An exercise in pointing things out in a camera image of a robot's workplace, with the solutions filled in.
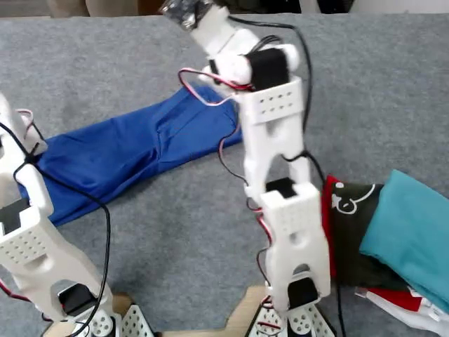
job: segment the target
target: teal cloth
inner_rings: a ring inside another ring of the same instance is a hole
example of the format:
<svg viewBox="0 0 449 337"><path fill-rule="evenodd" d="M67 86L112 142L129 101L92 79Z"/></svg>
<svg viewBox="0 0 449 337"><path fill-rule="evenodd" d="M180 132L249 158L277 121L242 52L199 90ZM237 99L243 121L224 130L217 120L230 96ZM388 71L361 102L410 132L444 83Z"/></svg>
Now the teal cloth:
<svg viewBox="0 0 449 337"><path fill-rule="evenodd" d="M360 245L449 312L449 200L392 171Z"/></svg>

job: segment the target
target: pile of clothes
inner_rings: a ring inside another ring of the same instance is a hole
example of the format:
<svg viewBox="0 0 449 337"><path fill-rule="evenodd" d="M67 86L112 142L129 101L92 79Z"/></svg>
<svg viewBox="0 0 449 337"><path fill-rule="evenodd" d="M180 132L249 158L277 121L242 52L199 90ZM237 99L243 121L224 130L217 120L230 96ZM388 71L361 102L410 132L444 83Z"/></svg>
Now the pile of clothes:
<svg viewBox="0 0 449 337"><path fill-rule="evenodd" d="M400 171L385 185L328 176L330 273L408 326L449 336L449 200Z"/></svg>

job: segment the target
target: wooden base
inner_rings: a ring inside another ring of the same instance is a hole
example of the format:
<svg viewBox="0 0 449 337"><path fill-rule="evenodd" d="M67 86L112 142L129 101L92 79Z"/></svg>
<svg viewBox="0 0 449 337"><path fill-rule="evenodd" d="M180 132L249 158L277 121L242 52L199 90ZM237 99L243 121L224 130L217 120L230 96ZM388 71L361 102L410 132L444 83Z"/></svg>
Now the wooden base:
<svg viewBox="0 0 449 337"><path fill-rule="evenodd" d="M244 337L253 321L254 315L259 308L260 301L264 298L264 286L252 286L248 288L245 296L233 311L226 327L220 330L198 330L198 331L169 331L159 334L162 337ZM124 316L133 300L125 293L114 294L114 311ZM67 336L74 330L70 323L52 324L42 337Z"/></svg>
<svg viewBox="0 0 449 337"><path fill-rule="evenodd" d="M260 301L265 296L264 286L251 286L222 330L171 331L163 337L244 337L249 329Z"/></svg>

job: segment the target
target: white fabric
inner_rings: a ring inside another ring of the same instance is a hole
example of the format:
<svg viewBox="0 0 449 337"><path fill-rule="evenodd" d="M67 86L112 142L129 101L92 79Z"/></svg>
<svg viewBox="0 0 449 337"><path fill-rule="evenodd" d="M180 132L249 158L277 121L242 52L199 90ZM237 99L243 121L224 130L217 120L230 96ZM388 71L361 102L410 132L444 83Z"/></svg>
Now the white fabric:
<svg viewBox="0 0 449 337"><path fill-rule="evenodd" d="M411 328L432 331L440 337L449 337L449 315L426 298L423 298L418 312L405 310L370 291L367 291L366 298Z"/></svg>

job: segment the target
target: black cloth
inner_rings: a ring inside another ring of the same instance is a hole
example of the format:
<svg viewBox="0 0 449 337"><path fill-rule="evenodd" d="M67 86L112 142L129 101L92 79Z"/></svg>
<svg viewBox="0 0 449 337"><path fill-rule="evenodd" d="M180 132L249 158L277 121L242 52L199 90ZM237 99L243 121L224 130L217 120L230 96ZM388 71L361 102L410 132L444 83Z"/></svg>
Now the black cloth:
<svg viewBox="0 0 449 337"><path fill-rule="evenodd" d="M333 184L330 219L337 279L348 286L406 290L407 283L378 260L359 253L383 185Z"/></svg>

